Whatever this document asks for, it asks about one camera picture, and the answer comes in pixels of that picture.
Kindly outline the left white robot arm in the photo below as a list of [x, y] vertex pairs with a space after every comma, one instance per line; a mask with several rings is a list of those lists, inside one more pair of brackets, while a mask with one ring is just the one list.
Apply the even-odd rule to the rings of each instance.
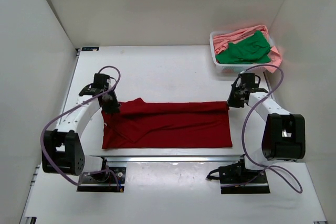
[[45, 173], [81, 176], [92, 174], [98, 181], [109, 177], [110, 168], [102, 157], [86, 156], [80, 138], [92, 117], [101, 110], [111, 115], [120, 112], [113, 89], [113, 78], [96, 73], [93, 83], [86, 85], [78, 95], [76, 105], [61, 116], [54, 130], [42, 133], [42, 167]]

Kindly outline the red t shirt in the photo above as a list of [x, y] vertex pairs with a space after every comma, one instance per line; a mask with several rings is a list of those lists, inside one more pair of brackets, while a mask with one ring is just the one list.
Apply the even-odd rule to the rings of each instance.
[[122, 102], [118, 113], [102, 112], [102, 149], [231, 148], [228, 111], [225, 101]]

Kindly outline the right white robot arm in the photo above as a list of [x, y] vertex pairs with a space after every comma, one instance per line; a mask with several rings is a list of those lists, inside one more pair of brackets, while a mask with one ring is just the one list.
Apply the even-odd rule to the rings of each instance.
[[256, 112], [265, 122], [261, 146], [248, 154], [242, 134], [244, 154], [238, 162], [219, 167], [207, 175], [207, 180], [219, 180], [224, 186], [262, 183], [266, 170], [279, 161], [297, 161], [306, 153], [305, 119], [283, 109], [269, 92], [260, 88], [261, 78], [254, 73], [240, 73], [232, 84], [228, 106], [249, 106], [248, 115]]

